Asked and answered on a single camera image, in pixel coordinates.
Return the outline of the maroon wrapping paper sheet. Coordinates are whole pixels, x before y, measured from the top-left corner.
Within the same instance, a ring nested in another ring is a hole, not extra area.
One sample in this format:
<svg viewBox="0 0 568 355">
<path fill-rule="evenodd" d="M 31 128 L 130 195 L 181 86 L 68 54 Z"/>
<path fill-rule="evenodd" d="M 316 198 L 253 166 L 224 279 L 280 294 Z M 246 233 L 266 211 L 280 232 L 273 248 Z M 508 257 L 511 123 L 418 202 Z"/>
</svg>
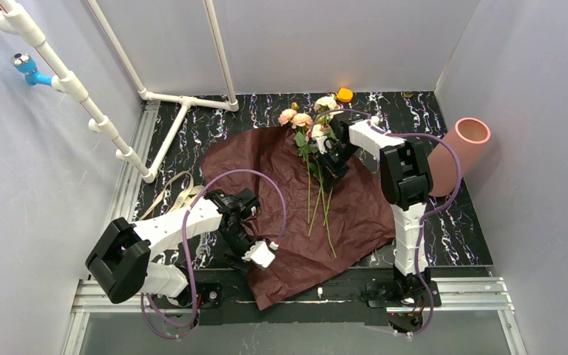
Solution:
<svg viewBox="0 0 568 355">
<path fill-rule="evenodd" d="M 250 129 L 213 144 L 201 159 L 203 179 L 228 194 L 252 190 L 261 206 L 255 231 L 278 242 L 266 269 L 247 275 L 257 307 L 266 310 L 351 267 L 396 236 L 379 180 L 358 159 L 336 186 L 318 195 L 294 133 Z"/>
</svg>

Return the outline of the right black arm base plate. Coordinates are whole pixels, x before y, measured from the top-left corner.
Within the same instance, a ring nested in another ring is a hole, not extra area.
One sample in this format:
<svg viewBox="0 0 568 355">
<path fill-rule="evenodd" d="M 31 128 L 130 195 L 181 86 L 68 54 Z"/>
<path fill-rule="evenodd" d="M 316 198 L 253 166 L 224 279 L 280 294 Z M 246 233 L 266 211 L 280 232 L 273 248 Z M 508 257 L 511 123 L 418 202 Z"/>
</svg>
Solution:
<svg viewBox="0 0 568 355">
<path fill-rule="evenodd" d="M 424 306 L 441 306 L 442 300 L 436 282 L 430 281 L 428 288 L 430 294 L 421 285 L 407 289 L 393 280 L 379 279 L 365 284 L 361 298 L 371 308 L 414 308 L 415 304 L 421 305 L 422 300 L 424 300 Z"/>
</svg>

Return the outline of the red flower bouquet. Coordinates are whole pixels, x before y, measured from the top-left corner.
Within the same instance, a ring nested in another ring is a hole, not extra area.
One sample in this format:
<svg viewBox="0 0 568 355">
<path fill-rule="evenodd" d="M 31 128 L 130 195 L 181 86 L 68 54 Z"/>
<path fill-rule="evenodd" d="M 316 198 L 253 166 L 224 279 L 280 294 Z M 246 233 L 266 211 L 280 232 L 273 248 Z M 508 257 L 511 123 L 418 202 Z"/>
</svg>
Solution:
<svg viewBox="0 0 568 355">
<path fill-rule="evenodd" d="M 337 96 L 330 94 L 317 99 L 314 102 L 314 115 L 304 113 L 300 110 L 297 103 L 292 103 L 290 107 L 284 109 L 277 119 L 279 125 L 287 126 L 294 130 L 294 142 L 297 146 L 297 154 L 305 164 L 308 177 L 308 206 L 307 206 L 307 236 L 312 235 L 314 223 L 319 210 L 322 210 L 322 226 L 327 232 L 327 241 L 332 257 L 337 257 L 331 237 L 331 227 L 329 226 L 329 212 L 331 208 L 331 198 L 333 189 L 325 192 L 322 189 L 322 174 L 317 162 L 317 153 L 311 151 L 308 145 L 309 138 L 326 135 L 328 140 L 335 138 L 334 130 L 329 123 L 335 115 L 341 113 L 341 106 L 337 102 Z"/>
</svg>

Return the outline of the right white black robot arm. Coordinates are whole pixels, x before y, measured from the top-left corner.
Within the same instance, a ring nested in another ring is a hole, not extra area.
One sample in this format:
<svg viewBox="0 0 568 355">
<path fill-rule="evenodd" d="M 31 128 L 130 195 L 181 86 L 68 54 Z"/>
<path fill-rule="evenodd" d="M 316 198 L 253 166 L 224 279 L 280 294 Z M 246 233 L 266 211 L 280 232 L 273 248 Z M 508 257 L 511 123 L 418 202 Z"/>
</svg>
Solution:
<svg viewBox="0 0 568 355">
<path fill-rule="evenodd" d="M 423 242 L 422 218 L 432 189 L 432 177 L 422 142 L 392 137 L 379 127 L 379 118 L 348 123 L 334 119 L 331 132 L 311 132 L 319 175 L 325 190 L 332 189 L 348 172 L 348 159 L 359 149 L 379 163 L 380 186 L 392 209 L 395 224 L 395 260 L 390 283 L 371 286 L 364 295 L 371 307 L 412 305 L 415 314 L 438 305 L 430 280 Z"/>
</svg>

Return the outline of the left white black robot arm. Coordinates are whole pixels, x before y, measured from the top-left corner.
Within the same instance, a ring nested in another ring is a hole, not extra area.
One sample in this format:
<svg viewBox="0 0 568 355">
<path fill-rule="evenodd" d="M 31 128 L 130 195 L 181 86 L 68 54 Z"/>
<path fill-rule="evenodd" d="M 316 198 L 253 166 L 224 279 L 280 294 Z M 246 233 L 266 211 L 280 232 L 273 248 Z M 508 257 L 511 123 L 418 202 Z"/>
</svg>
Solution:
<svg viewBox="0 0 568 355">
<path fill-rule="evenodd" d="M 106 227 L 85 266 L 113 304 L 138 293 L 179 297 L 189 285 L 187 271 L 153 259 L 206 232 L 221 234 L 229 248 L 227 262 L 233 268 L 267 268 L 275 259 L 270 242 L 249 236 L 244 226 L 259 207 L 257 196 L 248 189 L 238 195 L 218 189 L 206 193 L 194 206 L 149 220 L 129 223 L 119 217 Z"/>
</svg>

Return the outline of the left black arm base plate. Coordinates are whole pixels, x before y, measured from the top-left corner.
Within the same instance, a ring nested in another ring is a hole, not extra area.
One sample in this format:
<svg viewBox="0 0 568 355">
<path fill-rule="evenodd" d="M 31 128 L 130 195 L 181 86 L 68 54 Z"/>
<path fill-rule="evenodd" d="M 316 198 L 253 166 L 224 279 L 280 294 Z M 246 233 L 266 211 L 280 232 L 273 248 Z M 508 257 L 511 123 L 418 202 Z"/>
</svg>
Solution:
<svg viewBox="0 0 568 355">
<path fill-rule="evenodd" d="M 223 287 L 221 283 L 202 282 L 195 283 L 197 308 L 213 309 L 219 308 L 222 300 Z M 168 296 L 154 296 L 152 297 L 153 303 L 159 308 L 185 308 L 192 307 L 192 288 L 190 285 L 179 293 L 177 297 Z"/>
</svg>

